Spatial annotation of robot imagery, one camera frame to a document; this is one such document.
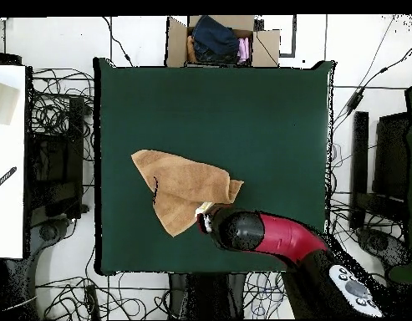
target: green tabletop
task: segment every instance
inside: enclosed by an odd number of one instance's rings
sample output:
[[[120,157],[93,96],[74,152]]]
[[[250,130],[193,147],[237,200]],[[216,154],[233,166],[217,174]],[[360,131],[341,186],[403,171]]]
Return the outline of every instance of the green tabletop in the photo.
[[[105,59],[94,62],[102,272],[284,269],[268,255],[222,251],[197,226],[168,235],[130,156],[161,150],[221,167],[245,181],[236,206],[323,230],[331,68],[330,62],[312,70],[112,68]]]

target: white panel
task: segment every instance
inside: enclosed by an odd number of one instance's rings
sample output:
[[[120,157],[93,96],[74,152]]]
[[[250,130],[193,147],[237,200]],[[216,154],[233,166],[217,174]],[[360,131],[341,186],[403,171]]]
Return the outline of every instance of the white panel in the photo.
[[[328,59],[338,62],[336,85],[359,85],[389,26],[389,15],[329,15]],[[412,25],[396,18],[378,51],[364,83],[383,67],[402,59],[412,47]],[[412,85],[412,56],[371,81],[372,86]]]
[[[11,18],[7,52],[23,64],[41,68],[74,68],[93,75],[93,58],[108,58],[106,22],[94,18]]]
[[[134,66],[164,66],[166,16],[118,16],[112,18],[112,34],[119,40]],[[120,45],[113,42],[112,61],[127,67]]]
[[[297,15],[295,58],[280,58],[280,66],[310,69],[324,60],[326,15]]]
[[[23,256],[24,101],[25,68],[0,65],[0,83],[20,91],[10,125],[0,125],[0,257]]]

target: cable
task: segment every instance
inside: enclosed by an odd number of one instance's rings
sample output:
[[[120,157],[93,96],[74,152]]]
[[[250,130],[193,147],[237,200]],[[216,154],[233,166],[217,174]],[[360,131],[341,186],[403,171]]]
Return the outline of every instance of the cable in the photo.
[[[11,309],[14,309],[14,308],[21,307],[21,306],[23,306],[24,304],[27,304],[27,303],[32,302],[32,301],[35,300],[37,297],[38,297],[38,295],[35,296],[35,297],[33,297],[33,298],[31,298],[31,299],[29,299],[29,300],[26,300],[25,302],[22,302],[22,303],[20,303],[20,304],[14,305],[14,306],[12,306],[12,307],[6,308],[6,309],[3,310],[3,311],[8,311],[8,310],[11,310]]]
[[[124,57],[125,57],[125,58],[127,59],[127,61],[130,63],[131,67],[133,67],[133,64],[131,63],[131,59],[130,59],[129,55],[124,51],[124,48],[122,47],[121,42],[120,42],[119,40],[117,40],[117,39],[114,38],[114,35],[112,34],[112,28],[110,27],[110,23],[109,23],[108,19],[105,18],[105,17],[102,17],[102,19],[103,19],[104,21],[106,21],[106,23],[107,23],[107,25],[108,25],[110,37],[112,38],[113,41],[115,41],[117,44],[120,45],[120,48],[121,48],[121,50],[122,50],[122,53],[124,53]]]
[[[272,306],[278,308],[282,303],[286,294],[284,293],[283,285],[280,285],[279,279],[281,278],[281,273],[277,273],[274,279],[275,286],[272,286],[272,281],[270,279],[272,273],[250,273],[245,282],[245,296],[243,297],[243,308],[247,309],[250,306],[250,311],[252,313],[252,318],[270,318],[273,312],[270,313]],[[251,282],[251,278],[257,276],[256,284]],[[260,285],[259,281],[261,276],[265,277],[265,285]],[[252,296],[249,302],[246,303],[247,295]],[[268,301],[267,310],[264,307],[264,302]]]
[[[384,67],[382,68],[378,73],[376,73],[372,78],[370,78],[368,80],[368,82],[360,89],[360,91],[358,92],[354,92],[354,95],[352,96],[352,99],[358,100],[360,102],[360,100],[363,98],[363,92],[364,89],[366,88],[366,86],[368,86],[368,84],[374,79],[376,78],[379,74],[382,74],[384,72],[386,72],[388,69],[394,67],[396,64],[399,64],[401,62],[403,62],[404,60],[406,60],[410,55],[412,55],[412,47],[406,52],[406,54],[402,57],[402,59],[398,60],[397,62],[389,65],[388,67]],[[349,116],[349,114],[355,110],[357,108],[357,105],[353,106],[351,111],[347,114],[347,116],[336,126],[336,128],[334,129],[334,131],[336,131],[338,129],[338,127],[347,119],[347,117]]]
[[[374,144],[374,145],[368,146],[368,150],[369,150],[369,149],[372,149],[372,148],[375,148],[375,147],[377,147],[377,146],[378,146],[378,144]],[[342,159],[342,156],[341,156],[341,160],[337,162],[337,164],[339,164],[339,165],[331,166],[331,173],[333,172],[333,169],[335,169],[336,167],[341,167],[342,164],[343,164],[343,162],[346,161],[347,159],[349,159],[351,156],[353,156],[353,154],[350,154],[350,155],[348,155],[347,157],[344,157],[343,159]]]
[[[168,291],[164,292],[164,295],[162,296],[162,298],[158,297],[158,298],[160,298],[160,301],[161,301],[160,304],[156,304],[156,301],[155,301],[155,300],[156,300],[157,297],[154,297],[154,302],[155,302],[156,307],[153,308],[152,310],[150,310],[149,312],[145,313],[145,315],[143,316],[143,318],[141,318],[140,320],[146,320],[146,318],[148,317],[148,315],[150,315],[151,313],[153,313],[153,312],[156,311],[157,309],[160,309],[160,306],[162,305],[163,302],[166,301],[166,298],[167,298],[167,296],[170,294],[170,292],[171,292],[171,291],[168,290]]]
[[[76,230],[76,225],[77,225],[77,224],[78,224],[78,219],[76,219],[76,220],[75,220],[75,223],[74,223],[74,229],[72,230],[72,233],[71,233],[69,236],[64,237],[64,238],[63,238],[63,240],[65,240],[65,239],[69,239],[71,236],[73,236],[73,235],[74,235],[75,230]]]
[[[389,26],[388,26],[387,29],[385,30],[384,36],[381,38],[381,42],[379,42],[379,46],[378,46],[378,48],[377,48],[376,51],[375,51],[374,58],[372,59],[372,62],[371,62],[371,64],[370,64],[369,68],[368,68],[368,71],[366,72],[366,74],[365,74],[364,77],[362,78],[362,81],[360,81],[360,84],[359,84],[359,86],[358,86],[358,89],[362,86],[362,83],[364,82],[364,80],[365,80],[366,77],[368,76],[369,71],[372,69],[372,66],[374,65],[374,61],[375,61],[375,59],[376,59],[376,56],[378,55],[379,49],[381,48],[381,45],[382,45],[385,37],[387,36],[387,32],[389,31],[389,28],[390,28],[390,26],[391,26],[391,23],[393,23],[393,21],[394,21],[394,16],[391,18],[391,21],[390,21],[390,23],[389,23]],[[353,98],[357,97],[357,94],[356,94],[357,91],[356,91],[356,90],[353,92],[353,95],[351,96],[351,98],[347,101],[347,103],[346,103],[346,104],[343,106],[343,108],[340,110],[340,112],[339,112],[339,114],[338,114],[338,117],[335,119],[335,121],[334,121],[333,123],[336,123],[337,120],[342,116],[341,114],[342,114],[342,112],[343,112],[343,109],[350,104],[351,100],[352,100]],[[353,110],[355,110],[355,108],[352,109],[351,107],[348,107],[346,113],[344,114],[344,115],[346,115],[346,117],[345,117],[343,120],[345,120],[345,119],[351,114],[351,112],[352,112]]]
[[[47,83],[47,87],[42,91],[34,91],[33,96],[33,116],[31,121],[32,131],[33,134],[36,132],[42,132],[46,135],[62,135],[68,145],[71,145],[73,148],[73,152],[83,158],[84,161],[93,162],[94,158],[91,156],[92,145],[93,142],[93,134],[91,132],[91,124],[83,120],[84,128],[81,131],[77,126],[73,126],[73,133],[69,132],[69,101],[68,97],[81,97],[84,99],[85,102],[85,114],[92,114],[93,112],[93,97],[91,96],[93,88],[91,86],[90,80],[87,80],[88,87],[85,89],[66,89],[65,92],[62,92],[62,85],[60,82],[62,80],[72,79],[73,77],[83,75],[85,79],[89,79],[91,75],[86,73],[82,73],[76,69],[72,69],[75,71],[74,74],[68,74],[63,76],[63,78],[57,79],[56,70],[58,69],[41,69],[39,71],[35,71],[36,75],[44,74],[44,73],[51,73],[54,79],[50,78],[42,78],[38,77],[37,80],[42,80]],[[69,92],[74,91],[76,95],[69,95]],[[76,149],[75,145],[73,145],[73,140],[78,139],[82,136],[86,142],[84,144],[84,150],[87,152],[87,156],[85,157],[83,153]],[[37,169],[41,170],[40,176],[43,180],[48,179],[48,173],[50,169],[50,158],[49,158],[49,145],[47,146],[46,151],[43,151],[40,154],[43,158],[41,161],[38,161]],[[87,193],[89,187],[84,191],[83,195],[80,197],[82,201],[82,197]],[[80,202],[80,200],[75,201],[71,206],[67,207],[64,211],[68,211],[70,208],[75,206]]]

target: wire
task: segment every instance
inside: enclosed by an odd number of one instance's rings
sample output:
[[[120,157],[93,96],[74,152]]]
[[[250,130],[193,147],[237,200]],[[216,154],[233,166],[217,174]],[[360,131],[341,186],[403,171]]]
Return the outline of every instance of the wire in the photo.
[[[6,308],[6,309],[3,310],[3,311],[8,311],[8,310],[11,310],[11,309],[14,309],[14,308],[21,307],[21,306],[23,306],[24,304],[27,304],[27,303],[32,302],[32,301],[35,300],[37,297],[38,297],[38,295],[37,295],[36,297],[33,297],[33,298],[29,299],[29,300],[26,300],[25,302],[22,302],[22,303],[20,303],[20,304],[14,305],[14,306],[12,306],[12,307]]]
[[[83,129],[71,125],[71,130],[69,130],[69,97],[78,97],[84,99],[84,107],[86,111],[84,112],[84,117],[91,115],[93,112],[94,98],[92,97],[92,92],[94,88],[91,86],[92,78],[91,75],[82,73],[77,69],[65,69],[73,70],[75,73],[65,75],[61,78],[57,78],[56,71],[62,69],[40,69],[35,71],[35,80],[44,81],[47,86],[41,92],[34,90],[33,95],[33,115],[31,120],[32,132],[44,133],[45,135],[61,135],[64,141],[67,142],[73,148],[73,152],[83,158],[84,161],[92,162],[94,167],[94,158],[91,156],[93,135],[91,124],[86,120],[83,120]],[[51,73],[53,78],[44,78],[40,74]],[[88,86],[84,89],[66,89],[62,90],[61,82],[63,80],[74,79],[77,76],[82,75]],[[83,152],[77,150],[76,144],[74,143],[79,137],[84,138],[84,151],[87,155],[84,156]],[[46,149],[41,148],[42,156],[37,162],[36,169],[38,170],[37,176],[41,176],[41,180],[47,180],[48,174],[50,172],[50,144],[47,144]],[[84,191],[83,195],[75,201],[71,206],[68,206],[63,213],[66,213],[76,204],[82,201],[84,195],[88,192],[90,186]]]
[[[374,145],[368,146],[368,150],[369,150],[369,149],[372,149],[372,148],[375,148],[375,147],[377,147],[377,146],[378,146],[378,144],[374,144]],[[349,158],[352,157],[352,156],[353,156],[353,154],[350,154],[350,155],[348,155],[347,157],[344,157],[343,159],[341,158],[341,160],[337,162],[338,165],[332,166],[331,172],[333,172],[333,169],[334,169],[334,168],[336,168],[336,167],[341,167],[342,164],[343,164],[343,162],[346,161],[347,159],[349,159]]]
[[[364,82],[364,80],[365,80],[366,77],[368,76],[369,71],[372,69],[372,66],[374,65],[376,56],[378,55],[379,49],[381,48],[381,45],[382,45],[385,37],[387,36],[387,32],[389,31],[389,28],[390,28],[390,26],[391,26],[391,23],[393,23],[393,21],[394,21],[394,16],[391,18],[391,21],[390,21],[390,23],[389,23],[389,26],[387,27],[387,29],[386,29],[386,31],[385,31],[385,33],[384,33],[384,36],[381,38],[381,42],[379,42],[379,46],[378,46],[378,48],[377,48],[376,51],[375,51],[374,58],[372,59],[372,62],[371,62],[371,64],[370,64],[369,68],[368,68],[368,71],[366,72],[366,74],[365,74],[364,77],[362,78],[362,81],[360,81],[360,84],[359,84],[359,86],[358,86],[357,89],[359,89],[359,88],[362,86],[362,83]],[[333,122],[334,124],[337,122],[337,120],[338,120],[340,117],[343,116],[343,115],[342,115],[343,109],[345,109],[345,107],[347,107],[348,103],[349,103],[349,100],[345,103],[345,105],[343,106],[343,108],[339,111],[338,117],[337,117],[337,118],[335,119],[335,121]],[[343,121],[349,116],[348,111],[349,111],[349,108],[347,108],[347,111],[346,111],[345,114],[344,114],[344,115],[347,115],[347,116],[343,119]]]
[[[115,41],[117,44],[120,45],[120,48],[121,48],[121,50],[122,50],[122,53],[124,53],[124,57],[125,57],[125,58],[127,59],[127,61],[130,63],[131,67],[133,67],[133,64],[131,63],[131,59],[130,59],[129,55],[124,51],[124,48],[123,48],[121,42],[120,42],[119,40],[117,40],[117,39],[114,38],[114,35],[112,34],[112,27],[110,26],[110,23],[109,23],[108,19],[105,18],[105,17],[102,17],[102,19],[103,19],[104,21],[106,21],[106,23],[107,23],[107,25],[108,25],[110,37],[112,38],[113,41]]]
[[[370,78],[367,83],[361,88],[361,90],[359,91],[359,95],[361,95],[364,92],[364,89],[366,88],[366,86],[368,86],[368,84],[374,79],[376,78],[379,74],[382,74],[384,72],[386,72],[388,69],[393,68],[395,65],[403,62],[404,60],[406,60],[408,57],[410,57],[412,55],[412,47],[406,52],[406,54],[402,57],[402,59],[398,60],[397,62],[389,65],[388,67],[384,67],[382,68],[378,73],[376,73],[374,76],[372,76],[372,78]],[[348,115],[336,126],[336,128],[334,129],[334,131],[336,131],[338,129],[338,127],[347,119]]]
[[[156,311],[157,309],[160,309],[160,306],[162,305],[163,302],[166,301],[167,296],[170,294],[170,290],[164,292],[164,295],[162,296],[162,298],[160,298],[160,304],[156,304],[155,302],[155,308],[153,308],[152,310],[150,310],[149,312],[145,313],[145,315],[143,316],[143,318],[141,318],[140,320],[146,320],[148,315],[150,315],[151,313],[153,313],[154,311]]]
[[[256,276],[256,284],[252,283],[252,277]],[[274,286],[272,286],[271,280],[272,273],[250,273],[247,277],[245,282],[245,287],[247,287],[247,291],[245,291],[245,296],[243,297],[244,302],[244,309],[249,308],[250,306],[250,313],[252,314],[252,318],[270,318],[272,313],[275,312],[271,311],[272,307],[278,308],[283,299],[286,297],[284,292],[283,284],[280,285],[280,281],[282,281],[281,273],[276,273],[274,278]],[[260,280],[265,278],[263,285],[260,284]],[[246,303],[247,296],[252,297],[249,302]],[[268,306],[265,309],[264,303],[267,302]]]
[[[65,239],[69,239],[71,236],[73,236],[73,235],[74,235],[75,230],[76,230],[76,225],[77,225],[77,224],[78,224],[78,219],[76,219],[76,220],[75,220],[75,223],[74,223],[74,229],[72,230],[72,233],[71,233],[69,236],[64,237],[64,238],[63,238],[63,240],[65,240]]]

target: tan towel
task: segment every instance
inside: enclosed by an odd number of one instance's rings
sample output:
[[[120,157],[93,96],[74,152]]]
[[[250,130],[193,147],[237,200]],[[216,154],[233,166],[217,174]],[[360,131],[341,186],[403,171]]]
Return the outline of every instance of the tan towel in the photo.
[[[173,237],[196,222],[203,202],[231,204],[243,184],[218,167],[161,151],[139,150],[131,158],[154,193],[156,215]]]

